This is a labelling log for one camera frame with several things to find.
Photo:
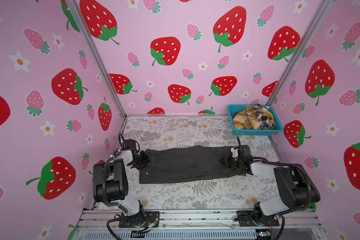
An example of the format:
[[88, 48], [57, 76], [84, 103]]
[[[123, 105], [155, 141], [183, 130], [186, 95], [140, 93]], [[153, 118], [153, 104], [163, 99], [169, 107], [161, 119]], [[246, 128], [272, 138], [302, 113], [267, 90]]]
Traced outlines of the dark grey pinstripe shirt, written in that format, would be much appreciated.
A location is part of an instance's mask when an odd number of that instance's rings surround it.
[[147, 150], [146, 153], [150, 161], [140, 170], [140, 184], [185, 183], [238, 175], [223, 163], [231, 154], [230, 146], [193, 146], [162, 151]]

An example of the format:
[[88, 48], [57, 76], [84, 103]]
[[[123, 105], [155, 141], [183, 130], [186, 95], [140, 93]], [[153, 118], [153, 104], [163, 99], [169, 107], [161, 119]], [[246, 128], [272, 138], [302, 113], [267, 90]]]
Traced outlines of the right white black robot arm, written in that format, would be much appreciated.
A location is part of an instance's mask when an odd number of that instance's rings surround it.
[[320, 193], [300, 164], [270, 162], [247, 155], [244, 147], [231, 148], [221, 163], [239, 175], [262, 176], [276, 181], [278, 194], [254, 205], [250, 219], [264, 222], [266, 218], [304, 211], [321, 200]]

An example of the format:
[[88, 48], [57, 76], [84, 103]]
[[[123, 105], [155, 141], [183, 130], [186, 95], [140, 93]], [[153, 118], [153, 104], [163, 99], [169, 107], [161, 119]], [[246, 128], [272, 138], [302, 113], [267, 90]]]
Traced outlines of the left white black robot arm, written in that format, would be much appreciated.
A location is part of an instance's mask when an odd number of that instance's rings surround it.
[[125, 167], [141, 170], [149, 162], [149, 155], [140, 150], [137, 141], [119, 141], [121, 149], [108, 160], [93, 166], [93, 196], [97, 203], [107, 207], [118, 207], [126, 217], [143, 220], [144, 207], [140, 201], [130, 197]]

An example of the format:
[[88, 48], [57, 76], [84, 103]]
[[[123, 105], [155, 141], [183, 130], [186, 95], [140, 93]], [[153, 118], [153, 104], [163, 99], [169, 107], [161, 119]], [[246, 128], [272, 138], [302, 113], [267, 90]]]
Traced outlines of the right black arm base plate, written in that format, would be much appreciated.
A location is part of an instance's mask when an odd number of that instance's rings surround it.
[[265, 216], [262, 212], [256, 210], [237, 211], [234, 221], [239, 222], [241, 227], [277, 227], [280, 225], [276, 215]]

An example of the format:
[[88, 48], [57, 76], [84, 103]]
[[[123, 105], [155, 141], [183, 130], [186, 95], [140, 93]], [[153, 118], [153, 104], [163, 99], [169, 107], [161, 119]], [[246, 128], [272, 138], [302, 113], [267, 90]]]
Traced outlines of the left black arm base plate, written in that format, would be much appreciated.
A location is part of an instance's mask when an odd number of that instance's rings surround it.
[[159, 226], [159, 220], [160, 212], [148, 211], [124, 217], [119, 222], [119, 228], [156, 228]]

